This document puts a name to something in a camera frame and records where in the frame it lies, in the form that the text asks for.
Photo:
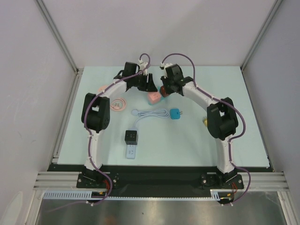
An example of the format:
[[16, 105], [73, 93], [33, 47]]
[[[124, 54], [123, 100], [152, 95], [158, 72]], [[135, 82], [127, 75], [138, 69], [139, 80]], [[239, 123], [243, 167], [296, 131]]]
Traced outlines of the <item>light blue power strip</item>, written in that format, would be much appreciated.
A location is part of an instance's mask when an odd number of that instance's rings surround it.
[[[128, 130], [137, 130], [136, 127], [132, 127]], [[137, 145], [126, 145], [126, 159], [135, 159]]]

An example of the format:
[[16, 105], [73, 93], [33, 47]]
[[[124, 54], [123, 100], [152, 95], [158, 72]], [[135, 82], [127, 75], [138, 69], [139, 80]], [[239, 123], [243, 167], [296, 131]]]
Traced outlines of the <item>black cube socket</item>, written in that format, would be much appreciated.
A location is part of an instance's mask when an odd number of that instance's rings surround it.
[[137, 145], [137, 143], [138, 143], [137, 130], [126, 130], [124, 140], [125, 140], [126, 145]]

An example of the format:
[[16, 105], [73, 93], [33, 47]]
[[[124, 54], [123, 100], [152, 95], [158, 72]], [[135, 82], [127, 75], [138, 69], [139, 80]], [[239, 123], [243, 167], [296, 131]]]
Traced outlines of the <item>dark red cube socket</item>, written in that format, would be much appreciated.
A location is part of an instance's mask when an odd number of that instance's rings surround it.
[[169, 96], [169, 94], [166, 92], [164, 86], [161, 86], [159, 91], [160, 91], [160, 94], [161, 94], [162, 97], [166, 98], [166, 97]]

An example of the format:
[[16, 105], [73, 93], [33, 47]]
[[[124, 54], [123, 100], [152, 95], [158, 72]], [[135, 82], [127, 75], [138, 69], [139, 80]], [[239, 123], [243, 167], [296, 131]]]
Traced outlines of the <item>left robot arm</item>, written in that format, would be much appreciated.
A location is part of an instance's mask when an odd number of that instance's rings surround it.
[[99, 139], [110, 123], [111, 99], [132, 87], [148, 91], [147, 82], [153, 81], [152, 75], [147, 73], [149, 67], [149, 61], [139, 60], [138, 64], [126, 62], [124, 69], [104, 90], [98, 94], [88, 93], [85, 96], [81, 120], [88, 132], [88, 156], [82, 175], [95, 188], [101, 186], [104, 179], [109, 180], [109, 177], [100, 171], [103, 163], [97, 159], [97, 152]]

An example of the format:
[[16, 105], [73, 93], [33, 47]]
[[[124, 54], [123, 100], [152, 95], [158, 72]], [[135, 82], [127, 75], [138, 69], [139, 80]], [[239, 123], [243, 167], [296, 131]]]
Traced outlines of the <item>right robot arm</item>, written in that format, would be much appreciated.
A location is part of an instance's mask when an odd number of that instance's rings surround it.
[[221, 188], [229, 187], [233, 183], [233, 178], [237, 176], [229, 151], [229, 139], [235, 134], [239, 124], [233, 109], [233, 101], [228, 97], [215, 100], [211, 94], [200, 89], [192, 77], [184, 77], [178, 64], [162, 63], [160, 68], [164, 71], [161, 77], [163, 86], [160, 88], [163, 97], [178, 93], [191, 99], [206, 111], [207, 129], [217, 146], [216, 182]]

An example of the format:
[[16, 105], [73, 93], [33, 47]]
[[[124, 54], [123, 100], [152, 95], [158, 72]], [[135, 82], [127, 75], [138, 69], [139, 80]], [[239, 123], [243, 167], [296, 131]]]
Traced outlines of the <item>pink round power strip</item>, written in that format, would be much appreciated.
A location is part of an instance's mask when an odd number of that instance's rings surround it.
[[107, 85], [103, 85], [98, 89], [97, 92], [100, 93], [100, 92], [104, 91], [107, 87], [108, 87]]

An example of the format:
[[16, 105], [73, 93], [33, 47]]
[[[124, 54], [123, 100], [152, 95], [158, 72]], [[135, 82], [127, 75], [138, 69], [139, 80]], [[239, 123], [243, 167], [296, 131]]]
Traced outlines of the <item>yellow small plug adapter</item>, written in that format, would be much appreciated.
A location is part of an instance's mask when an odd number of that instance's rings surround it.
[[207, 127], [208, 126], [208, 119], [207, 119], [207, 117], [204, 117], [202, 121], [203, 121], [203, 124]]

